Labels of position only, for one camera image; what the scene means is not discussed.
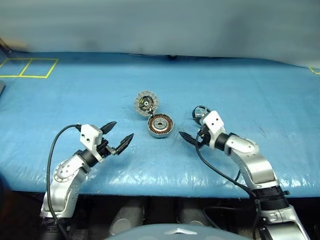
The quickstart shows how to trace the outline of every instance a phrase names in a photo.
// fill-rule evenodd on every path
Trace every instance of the copper winding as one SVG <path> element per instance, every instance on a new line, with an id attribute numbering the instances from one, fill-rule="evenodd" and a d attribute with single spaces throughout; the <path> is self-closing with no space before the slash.
<path id="1" fill-rule="evenodd" d="M 156 130 L 156 129 L 152 126 L 153 121 L 154 121 L 155 119 L 157 119 L 157 118 L 162 118 L 162 119 L 165 119 L 165 120 L 167 121 L 167 128 L 166 128 L 166 130 L 158 131 L 158 130 Z M 154 132 L 155 134 L 166 134 L 166 133 L 170 132 L 171 129 L 172 129 L 172 125 L 173 125 L 173 123 L 172 123 L 171 119 L 170 119 L 168 116 L 162 115 L 162 114 L 161 114 L 161 115 L 155 115 L 155 116 L 151 117 L 151 119 L 150 119 L 150 121 L 149 121 L 149 129 L 150 129 L 152 132 Z"/>

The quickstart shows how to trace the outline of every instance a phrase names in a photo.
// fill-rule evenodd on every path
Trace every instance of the black cable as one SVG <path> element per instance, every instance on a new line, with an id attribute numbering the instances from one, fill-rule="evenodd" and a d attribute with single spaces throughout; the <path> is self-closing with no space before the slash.
<path id="1" fill-rule="evenodd" d="M 48 163 L 46 166 L 46 196 L 47 196 L 47 202 L 48 202 L 48 207 L 50 210 L 50 213 L 54 219 L 54 221 L 56 222 L 59 230 L 61 231 L 62 235 L 64 236 L 64 238 L 66 240 L 70 240 L 71 237 L 69 237 L 67 231 L 63 228 L 63 226 L 59 223 L 59 219 L 57 218 L 57 215 L 55 214 L 55 211 L 52 207 L 52 202 L 51 202 L 51 193 L 50 193 L 50 168 L 51 168 L 51 160 L 52 160 L 52 155 L 54 153 L 54 148 L 56 145 L 56 142 L 59 138 L 59 136 L 67 129 L 69 128 L 73 128 L 76 127 L 76 124 L 72 124 L 72 125 L 68 125 L 66 127 L 64 127 L 60 132 L 58 132 L 58 134 L 55 136 L 55 138 L 53 139 L 51 148 L 50 148 L 50 152 L 49 152 L 49 157 L 48 157 Z"/>
<path id="2" fill-rule="evenodd" d="M 228 206 L 207 206 L 203 209 L 206 210 L 228 210 L 228 211 L 248 211 L 251 210 L 253 206 L 249 207 L 228 207 Z"/>
<path id="3" fill-rule="evenodd" d="M 258 222 L 259 222 L 259 218 L 261 216 L 261 205 L 260 205 L 259 201 L 256 203 L 256 206 L 257 206 L 257 212 L 256 212 L 256 216 L 255 216 L 255 219 L 254 219 L 254 222 L 253 222 L 253 226 L 252 226 L 252 239 L 253 240 L 257 239 L 257 237 L 256 237 L 256 229 L 257 229 L 257 225 L 258 225 Z"/>
<path id="4" fill-rule="evenodd" d="M 235 177 L 235 179 L 234 179 L 236 182 L 237 182 L 238 179 L 240 178 L 240 174 L 241 174 L 241 170 L 239 169 L 238 174 L 236 175 L 236 177 Z"/>
<path id="5" fill-rule="evenodd" d="M 202 209 L 202 213 L 203 215 L 205 216 L 205 218 L 209 221 L 209 223 L 214 226 L 216 229 L 221 229 L 209 216 L 208 214 L 206 213 L 206 209 L 203 208 Z"/>
<path id="6" fill-rule="evenodd" d="M 201 155 L 200 153 L 200 149 L 199 149 L 199 145 L 198 145 L 198 139 L 200 137 L 200 133 L 198 132 L 198 134 L 196 135 L 195 138 L 195 150 L 196 153 L 198 154 L 199 158 L 202 160 L 202 162 L 207 165 L 210 169 L 212 169 L 213 171 L 215 171 L 217 174 L 219 174 L 220 176 L 222 176 L 223 178 L 229 180 L 230 182 L 232 182 L 234 185 L 238 186 L 239 188 L 241 188 L 242 190 L 244 190 L 249 196 L 250 198 L 252 198 L 253 200 L 255 200 L 255 206 L 257 208 L 257 214 L 255 216 L 254 222 L 253 222 L 253 226 L 252 226 L 252 237 L 255 240 L 256 239 L 256 228 L 259 222 L 259 218 L 261 215 L 261 205 L 259 201 L 256 201 L 256 195 L 251 191 L 250 188 L 248 188 L 247 186 L 244 186 L 240 183 L 238 183 L 236 180 L 232 179 L 231 177 L 225 175 L 223 172 L 219 171 L 218 169 L 216 169 L 214 166 L 212 166 L 209 162 L 207 162 L 207 160 L 205 160 L 205 158 Z"/>
<path id="7" fill-rule="evenodd" d="M 218 169 L 216 169 L 214 166 L 212 166 L 209 162 L 207 162 L 204 157 L 201 155 L 200 150 L 199 150 L 199 145 L 198 145 L 198 139 L 199 139 L 200 135 L 199 133 L 196 135 L 195 138 L 195 150 L 196 153 L 198 154 L 199 158 L 202 160 L 202 162 L 204 162 L 205 165 L 207 165 L 209 168 L 211 168 L 213 171 L 215 171 L 217 174 L 219 174 L 220 176 L 222 176 L 223 178 L 229 180 L 230 182 L 232 182 L 234 185 L 238 186 L 239 188 L 243 189 L 251 198 L 255 198 L 254 193 L 250 190 L 250 188 L 248 188 L 247 186 L 244 186 L 238 182 L 236 182 L 235 180 L 233 180 L 231 177 L 225 175 L 223 172 L 219 171 Z"/>

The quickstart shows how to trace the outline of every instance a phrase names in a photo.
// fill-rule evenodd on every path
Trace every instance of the gray wall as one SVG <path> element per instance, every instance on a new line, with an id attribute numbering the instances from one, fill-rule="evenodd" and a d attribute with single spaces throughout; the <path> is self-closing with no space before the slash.
<path id="1" fill-rule="evenodd" d="M 249 57 L 320 67 L 319 0 L 1 0 L 30 52 Z"/>

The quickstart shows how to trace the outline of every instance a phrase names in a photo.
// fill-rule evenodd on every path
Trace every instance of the small wheel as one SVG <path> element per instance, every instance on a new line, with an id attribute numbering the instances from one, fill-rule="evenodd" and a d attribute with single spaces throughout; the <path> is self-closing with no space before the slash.
<path id="1" fill-rule="evenodd" d="M 177 59 L 177 55 L 167 55 L 168 59 L 170 60 L 176 60 Z"/>
<path id="2" fill-rule="evenodd" d="M 208 113 L 210 113 L 210 112 L 211 112 L 211 110 L 210 110 L 209 108 L 207 108 L 206 106 L 201 106 L 201 105 L 196 106 L 196 107 L 193 109 L 193 111 L 192 111 L 193 120 L 195 120 L 195 122 L 196 122 L 197 124 L 201 125 L 201 124 L 200 124 L 200 119 L 201 119 L 204 115 L 206 115 L 206 114 L 208 114 Z"/>

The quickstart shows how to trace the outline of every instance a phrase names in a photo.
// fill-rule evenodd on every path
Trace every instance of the yellow tape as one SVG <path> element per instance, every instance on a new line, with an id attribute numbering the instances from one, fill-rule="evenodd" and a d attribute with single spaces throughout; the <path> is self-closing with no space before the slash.
<path id="1" fill-rule="evenodd" d="M 3 63 L 0 64 L 0 68 L 6 63 L 6 61 L 8 61 L 8 58 L 4 60 Z"/>
<path id="2" fill-rule="evenodd" d="M 21 76 L 22 74 L 24 74 L 24 72 L 27 70 L 27 68 L 29 67 L 30 63 L 32 62 L 32 59 L 29 60 L 29 62 L 25 65 L 25 67 L 22 69 L 22 71 L 20 72 L 19 76 Z"/>
<path id="3" fill-rule="evenodd" d="M 50 68 L 49 72 L 45 75 L 46 78 L 49 77 L 49 75 L 51 74 L 52 70 L 55 68 L 55 66 L 57 65 L 58 59 L 55 60 L 54 64 L 52 65 L 52 67 Z"/>
<path id="4" fill-rule="evenodd" d="M 33 79 L 47 79 L 53 69 L 56 67 L 57 62 L 59 61 L 58 58 L 38 58 L 38 57 L 16 57 L 16 58 L 7 58 L 0 64 L 0 68 L 8 61 L 8 60 L 29 60 L 28 63 L 24 66 L 22 71 L 19 75 L 0 75 L 0 78 L 33 78 Z M 24 72 L 27 70 L 29 65 L 33 60 L 46 60 L 46 61 L 54 61 L 53 65 L 49 69 L 48 73 L 44 76 L 37 76 L 37 75 L 23 75 Z"/>
<path id="5" fill-rule="evenodd" d="M 309 67 L 309 69 L 310 69 L 311 72 L 313 72 L 314 74 L 320 75 L 320 71 L 315 71 L 312 67 Z"/>

